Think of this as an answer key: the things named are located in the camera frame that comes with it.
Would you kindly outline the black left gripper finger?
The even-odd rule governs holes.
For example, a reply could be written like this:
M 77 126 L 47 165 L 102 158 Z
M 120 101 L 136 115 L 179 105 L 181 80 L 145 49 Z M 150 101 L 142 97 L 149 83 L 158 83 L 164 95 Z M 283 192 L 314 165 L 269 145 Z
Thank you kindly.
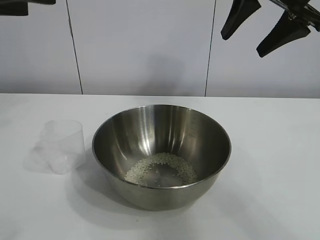
M 1 4 L 1 16 L 28 16 L 29 10 L 27 4 Z
M 55 5 L 56 0 L 0 0 L 0 4 L 13 4 L 13 3 L 34 3 L 41 5 Z

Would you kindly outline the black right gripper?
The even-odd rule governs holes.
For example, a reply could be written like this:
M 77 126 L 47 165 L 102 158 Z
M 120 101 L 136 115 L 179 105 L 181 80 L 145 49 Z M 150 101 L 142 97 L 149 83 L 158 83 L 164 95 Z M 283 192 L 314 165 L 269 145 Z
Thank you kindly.
M 281 46 L 305 38 L 310 34 L 308 26 L 320 29 L 320 12 L 309 0 L 270 0 L 284 10 L 271 32 L 256 48 L 263 58 Z M 233 0 L 226 22 L 221 30 L 223 40 L 228 40 L 239 26 L 261 8 L 258 0 Z

